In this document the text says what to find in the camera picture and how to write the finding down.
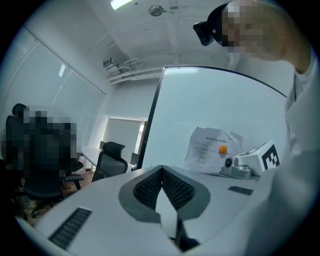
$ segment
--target small device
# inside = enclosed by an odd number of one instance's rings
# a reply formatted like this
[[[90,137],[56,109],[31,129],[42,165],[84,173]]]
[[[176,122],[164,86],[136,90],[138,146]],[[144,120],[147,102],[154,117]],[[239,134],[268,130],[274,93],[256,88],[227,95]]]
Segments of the small device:
[[[199,37],[200,42],[203,46],[208,46],[214,41],[214,36],[209,31],[206,21],[194,24],[193,29]]]
[[[232,178],[252,180],[254,176],[277,168],[280,159],[273,140],[257,145],[233,158],[227,158],[220,173]]]
[[[223,40],[222,35],[222,12],[228,3],[214,9],[207,21],[201,21],[193,25],[193,29],[203,46],[210,45],[216,40],[220,45],[227,46],[228,40]]]

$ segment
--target person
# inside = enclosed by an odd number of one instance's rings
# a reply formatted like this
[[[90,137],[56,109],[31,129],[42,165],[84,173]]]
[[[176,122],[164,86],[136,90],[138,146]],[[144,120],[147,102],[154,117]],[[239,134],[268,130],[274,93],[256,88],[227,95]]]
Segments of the person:
[[[223,46],[261,60],[286,61],[295,68],[294,83],[285,104],[287,143],[282,159],[286,160],[274,172],[269,195],[252,211],[244,253],[269,255],[290,237],[295,241],[292,247],[307,238],[306,233],[297,231],[306,230],[301,228],[318,198],[319,61],[289,15],[265,2],[230,2],[221,14],[221,33]],[[264,182],[263,175],[259,182]]]
[[[261,1],[232,1],[221,20],[222,40],[233,51],[261,60],[286,61],[295,68],[285,104],[287,138],[282,160],[319,150],[319,61],[306,36],[283,9]]]

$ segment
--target orange ball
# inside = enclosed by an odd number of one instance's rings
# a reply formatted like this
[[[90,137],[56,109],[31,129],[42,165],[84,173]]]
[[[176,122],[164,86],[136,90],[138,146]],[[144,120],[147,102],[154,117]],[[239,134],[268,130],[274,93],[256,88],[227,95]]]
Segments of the orange ball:
[[[219,147],[219,153],[220,154],[226,154],[227,153],[227,146],[226,145],[221,145]]]

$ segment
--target paper document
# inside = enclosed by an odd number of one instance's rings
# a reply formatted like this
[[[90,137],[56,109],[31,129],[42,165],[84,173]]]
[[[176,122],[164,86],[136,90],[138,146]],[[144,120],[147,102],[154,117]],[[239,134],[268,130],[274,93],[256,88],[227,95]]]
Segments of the paper document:
[[[240,135],[230,131],[197,127],[190,137],[184,168],[201,173],[218,173],[227,158],[243,152],[242,141]],[[226,146],[225,154],[219,151],[222,145]]]

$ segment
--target white lab coat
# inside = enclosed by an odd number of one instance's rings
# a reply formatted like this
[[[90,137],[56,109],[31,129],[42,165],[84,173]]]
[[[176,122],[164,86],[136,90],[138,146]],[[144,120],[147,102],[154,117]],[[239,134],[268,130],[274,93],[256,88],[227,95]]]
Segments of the white lab coat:
[[[320,72],[312,53],[305,74],[295,74],[286,103],[287,144],[269,195],[252,212],[247,256],[269,255],[293,235],[318,198],[320,187]]]
[[[286,102],[287,138],[283,162],[302,151],[320,150],[320,66],[314,51],[311,56],[306,73],[295,73]]]

